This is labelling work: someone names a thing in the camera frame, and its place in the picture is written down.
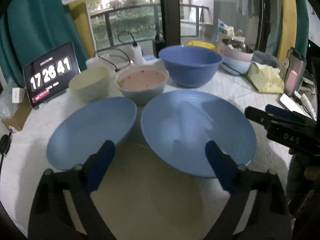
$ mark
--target phone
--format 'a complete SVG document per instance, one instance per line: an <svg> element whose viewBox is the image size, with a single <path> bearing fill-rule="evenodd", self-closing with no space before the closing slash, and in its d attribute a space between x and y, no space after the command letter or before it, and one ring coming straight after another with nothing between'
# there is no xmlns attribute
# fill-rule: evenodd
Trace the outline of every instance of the phone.
<svg viewBox="0 0 320 240"><path fill-rule="evenodd" d="M307 116L306 113L296 104L295 101L293 101L291 98L289 98L286 94L283 94L280 97L280 102L291 112L297 112L299 114L303 114L304 116Z"/></svg>

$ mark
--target dark blue bowl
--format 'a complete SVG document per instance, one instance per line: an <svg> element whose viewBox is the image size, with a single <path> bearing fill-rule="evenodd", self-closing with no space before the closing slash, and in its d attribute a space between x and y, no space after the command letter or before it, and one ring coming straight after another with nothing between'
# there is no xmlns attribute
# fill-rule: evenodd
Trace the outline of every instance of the dark blue bowl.
<svg viewBox="0 0 320 240"><path fill-rule="evenodd" d="M222 57L211 49L176 45L164 48L159 57L171 79L185 87L200 87L216 73Z"/></svg>

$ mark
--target digital clock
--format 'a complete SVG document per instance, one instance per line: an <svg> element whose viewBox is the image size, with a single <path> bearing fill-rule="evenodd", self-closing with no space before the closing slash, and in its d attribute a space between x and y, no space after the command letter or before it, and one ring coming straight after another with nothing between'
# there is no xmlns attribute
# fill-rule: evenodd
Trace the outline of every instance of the digital clock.
<svg viewBox="0 0 320 240"><path fill-rule="evenodd" d="M80 73L73 44L68 42L41 56L23 69L31 106L37 107L68 88Z"/></svg>

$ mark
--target hand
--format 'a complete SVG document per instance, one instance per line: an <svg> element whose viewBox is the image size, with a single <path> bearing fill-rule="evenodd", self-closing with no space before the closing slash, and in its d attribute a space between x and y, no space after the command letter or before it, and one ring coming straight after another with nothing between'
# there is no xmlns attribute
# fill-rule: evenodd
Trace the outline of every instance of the hand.
<svg viewBox="0 0 320 240"><path fill-rule="evenodd" d="M290 155L297 154L297 151L290 149ZM309 166L304 171L304 177L308 180L318 181L320 180L320 166Z"/></svg>

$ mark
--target table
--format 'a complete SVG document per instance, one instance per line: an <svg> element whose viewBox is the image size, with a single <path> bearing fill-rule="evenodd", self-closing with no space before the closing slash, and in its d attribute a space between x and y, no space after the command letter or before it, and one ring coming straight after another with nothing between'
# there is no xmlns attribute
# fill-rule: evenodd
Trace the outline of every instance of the table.
<svg viewBox="0 0 320 240"><path fill-rule="evenodd" d="M169 80L164 92L177 89L181 89L181 87ZM247 106L262 110L267 104L280 107L276 102L278 95L259 94L243 77L231 76L222 69L217 71L210 82L196 90L221 97L238 107L242 112ZM109 96L121 96L114 83L110 85ZM39 109L32 110L23 130L12 136L11 148L2 168L0 200L9 216L25 235L27 235L29 212L38 182L43 171L52 168L45 156L47 143L55 129L82 106L84 105L67 90L63 95L42 104ZM140 128L141 111L140 107L135 125L126 139L127 143L146 145ZM257 150L249 168L256 171L276 169L281 183L285 187L291 160L288 148L269 141L262 126L256 123L252 123L252 125L257 136ZM226 204L229 194L222 190L217 179L192 177L192 180L201 193L205 223L212 226ZM248 200L237 232L243 230L253 200L254 193ZM203 230L197 235L199 239L206 234L206 229ZM176 233L175 239L179 239L178 233Z"/></svg>

